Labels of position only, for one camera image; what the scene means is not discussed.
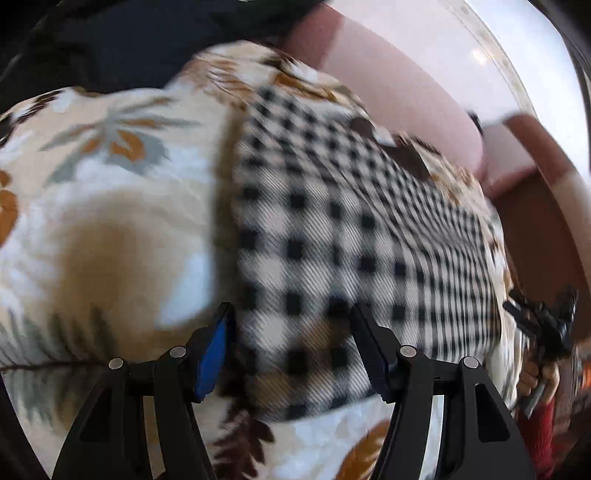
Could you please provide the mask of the red sleeve forearm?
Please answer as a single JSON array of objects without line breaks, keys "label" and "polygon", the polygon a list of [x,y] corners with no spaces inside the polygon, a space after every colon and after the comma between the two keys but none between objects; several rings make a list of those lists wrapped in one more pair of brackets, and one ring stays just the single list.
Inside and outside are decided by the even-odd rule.
[{"label": "red sleeve forearm", "polygon": [[555,400],[538,407],[530,418],[518,413],[517,425],[533,462],[537,479],[550,479],[554,472],[553,423]]}]

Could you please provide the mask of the right hand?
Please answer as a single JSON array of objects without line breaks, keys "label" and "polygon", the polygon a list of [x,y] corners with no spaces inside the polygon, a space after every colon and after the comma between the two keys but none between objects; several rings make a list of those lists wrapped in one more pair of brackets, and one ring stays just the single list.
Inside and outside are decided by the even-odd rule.
[{"label": "right hand", "polygon": [[538,406],[545,407],[549,405],[553,401],[560,383],[560,373],[557,363],[538,365],[534,360],[526,361],[523,364],[517,384],[518,397],[522,398],[531,395],[540,380],[546,382],[546,387]]}]

